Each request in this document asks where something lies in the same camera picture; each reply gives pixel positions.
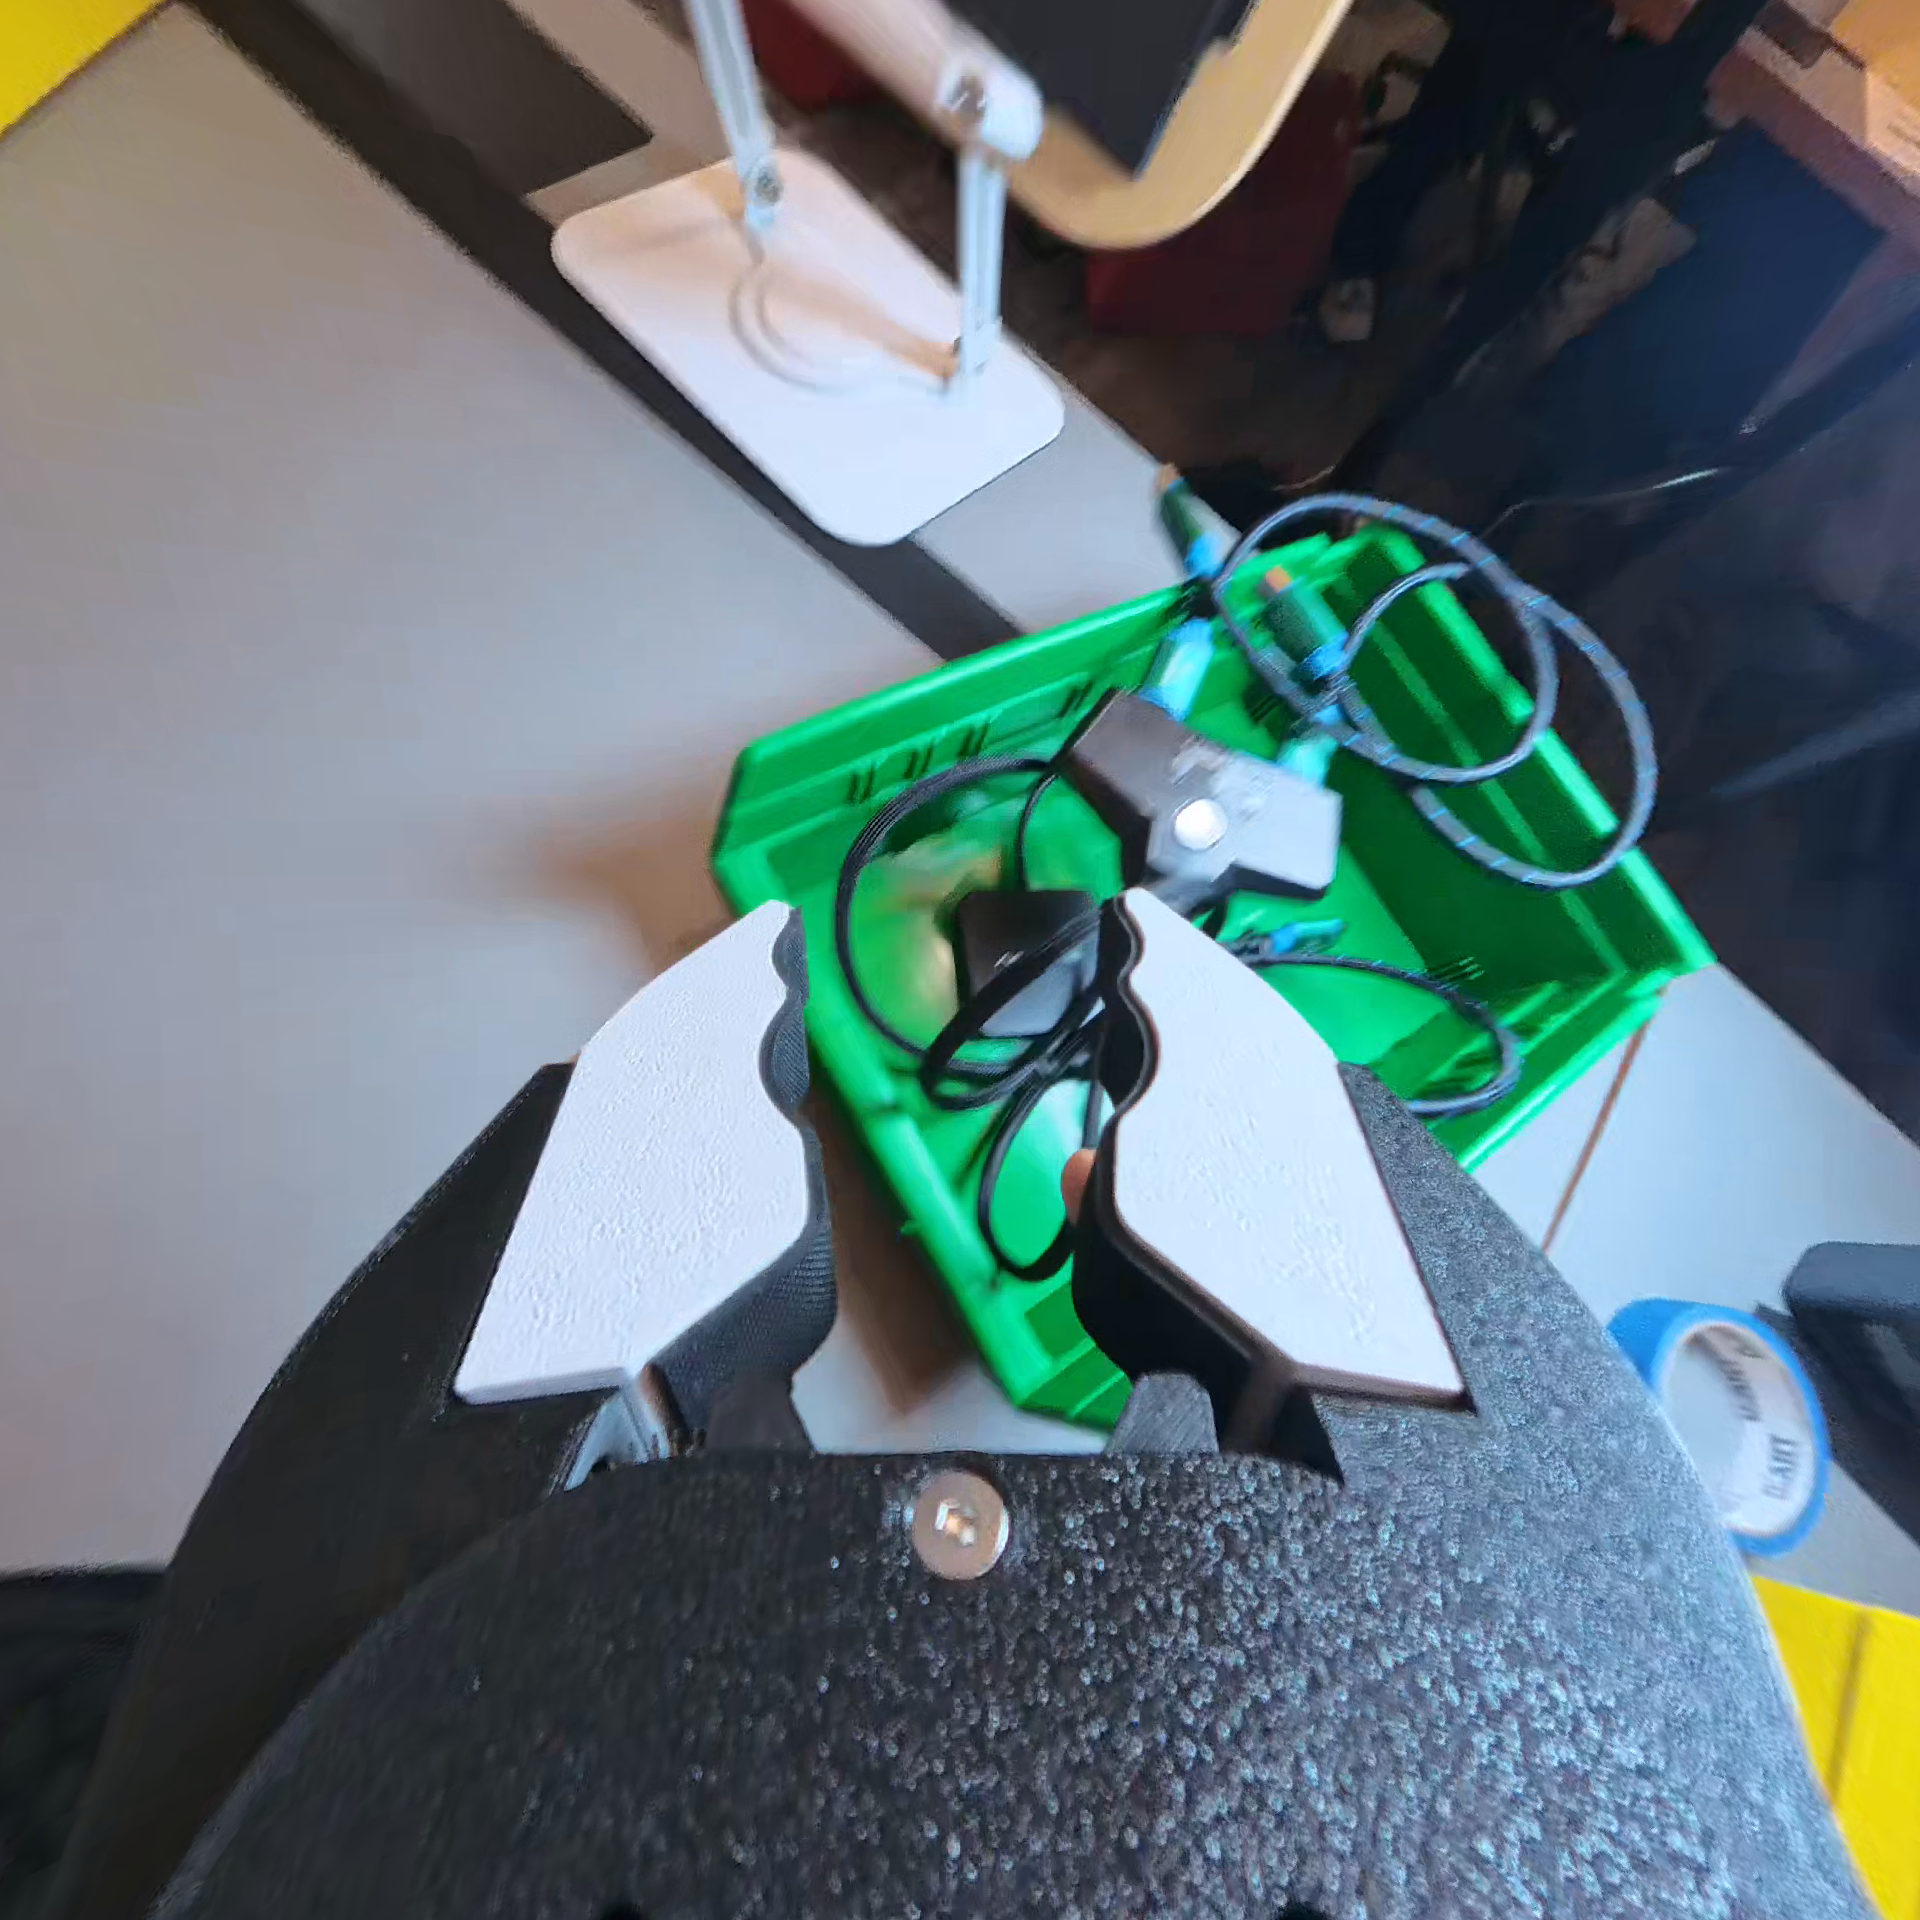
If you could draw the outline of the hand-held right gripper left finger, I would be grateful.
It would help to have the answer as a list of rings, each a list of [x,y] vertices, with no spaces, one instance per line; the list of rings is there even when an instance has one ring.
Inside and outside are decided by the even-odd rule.
[[[837,1324],[807,1123],[807,937],[761,904],[578,1052],[453,1370],[463,1404],[611,1395],[634,1446],[807,1446]]]

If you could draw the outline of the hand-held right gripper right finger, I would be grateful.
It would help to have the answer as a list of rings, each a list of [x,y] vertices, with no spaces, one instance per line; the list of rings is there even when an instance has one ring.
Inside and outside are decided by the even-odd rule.
[[[1190,1382],[1224,1451],[1329,1451],[1324,1404],[1471,1411],[1403,1207],[1318,1032],[1143,887],[1097,931],[1114,1100],[1072,1291],[1129,1385]]]

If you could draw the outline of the green plastic bin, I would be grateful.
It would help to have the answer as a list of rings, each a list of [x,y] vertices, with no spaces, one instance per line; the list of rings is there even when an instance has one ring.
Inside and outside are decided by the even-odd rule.
[[[1401,533],[1309,536],[1281,549],[1305,601],[1318,591],[1360,618],[1398,574],[1418,567]],[[905,1226],[948,1286],[980,1358],[1011,1404],[1082,1428],[1114,1428],[1125,1376],[1082,1329],[1067,1273],[1017,1281],[980,1238],[978,1175],[996,1105],[945,1112],[917,1063],[856,1007],[833,945],[833,896],[859,829],[897,791],[972,757],[1047,757],[1101,694],[1141,686],[1182,591],[1158,587],[1082,611],[971,660],[843,700],[750,740],[718,811],[712,872],[736,911],[784,901],[804,911],[813,974],[807,1036]],[[1508,672],[1516,641],[1488,641],[1450,587],[1423,587],[1381,613],[1354,662],[1354,693],[1410,754],[1488,759],[1528,718]],[[1285,707],[1224,641],[1190,721],[1228,748],[1267,754]],[[1518,1087],[1476,1115],[1433,1115],[1430,1131],[1465,1169],[1567,1091],[1592,1063],[1647,1026],[1661,990],[1711,960],[1668,884],[1642,852],[1576,891],[1537,891],[1457,854],[1379,766],[1340,754],[1342,849],[1325,901],[1242,894],[1228,937],[1298,919],[1342,919],[1337,953],[1426,974],[1482,1001],[1516,1036]],[[924,1044],[956,1007],[948,901],[1002,877],[1031,776],[952,793],[892,829],[861,872],[853,955],[878,1011]],[[1537,864],[1586,864],[1617,820],[1576,757],[1546,734],[1501,781],[1450,800],[1497,849]],[[1054,786],[1030,829],[1038,887],[1121,891],[1121,843],[1092,807]],[[1453,1097],[1497,1066],[1497,1049],[1426,992],[1287,963],[1276,986],[1342,1062],[1373,1066],[1408,1103]],[[1057,1178],[1082,1141],[1089,1087],[1047,1091],[1010,1141],[994,1224],[1011,1256],[1046,1253],[1061,1224]]]

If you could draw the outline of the small black device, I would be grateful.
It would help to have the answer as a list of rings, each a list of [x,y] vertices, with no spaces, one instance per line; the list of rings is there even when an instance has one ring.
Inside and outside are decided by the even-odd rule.
[[[1918,1535],[1918,1248],[1821,1239],[1782,1282],[1835,1459]]]

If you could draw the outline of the small black adapter box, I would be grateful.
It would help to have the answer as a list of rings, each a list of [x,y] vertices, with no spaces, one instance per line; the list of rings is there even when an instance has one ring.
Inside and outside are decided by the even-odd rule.
[[[1075,919],[1097,919],[1097,901],[1079,887],[1001,891],[978,887],[960,894],[952,915],[952,945],[956,963],[960,1001],[972,1001],[996,974],[1023,966],[1035,945],[1057,937]],[[983,1039],[1038,1039],[1057,1026],[1075,997],[1097,975],[1097,927],[1067,953],[1047,960],[1031,979],[994,1014],[978,1022]]]

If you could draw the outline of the blue tape roll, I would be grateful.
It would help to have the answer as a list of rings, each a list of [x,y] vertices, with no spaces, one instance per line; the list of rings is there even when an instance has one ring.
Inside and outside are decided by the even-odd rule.
[[[1607,1332],[1740,1555],[1792,1555],[1824,1516],[1833,1444],[1791,1342],[1757,1312],[1685,1300],[1629,1302]]]

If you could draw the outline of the white stand base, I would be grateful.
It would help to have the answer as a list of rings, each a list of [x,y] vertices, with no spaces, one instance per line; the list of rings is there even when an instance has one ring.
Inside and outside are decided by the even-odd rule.
[[[826,536],[892,544],[1046,451],[1064,406],[1002,339],[1010,173],[1046,103],[945,4],[799,4],[956,161],[956,276],[781,145],[741,4],[687,4],[730,161],[562,220],[562,276]]]

